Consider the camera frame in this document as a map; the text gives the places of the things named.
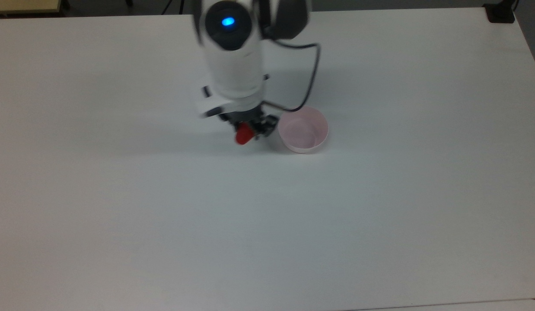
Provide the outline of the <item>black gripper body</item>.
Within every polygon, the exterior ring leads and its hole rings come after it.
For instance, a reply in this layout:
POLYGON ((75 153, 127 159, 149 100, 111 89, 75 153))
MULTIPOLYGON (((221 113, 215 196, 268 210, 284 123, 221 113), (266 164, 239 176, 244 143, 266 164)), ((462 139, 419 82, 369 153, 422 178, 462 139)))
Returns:
POLYGON ((220 120, 230 124, 234 132, 238 131, 240 124, 246 124, 252 130, 252 124, 265 124, 268 126, 268 136, 276 129, 279 118, 273 114, 266 114, 262 108, 254 108, 248 111, 235 111, 219 114, 220 120))

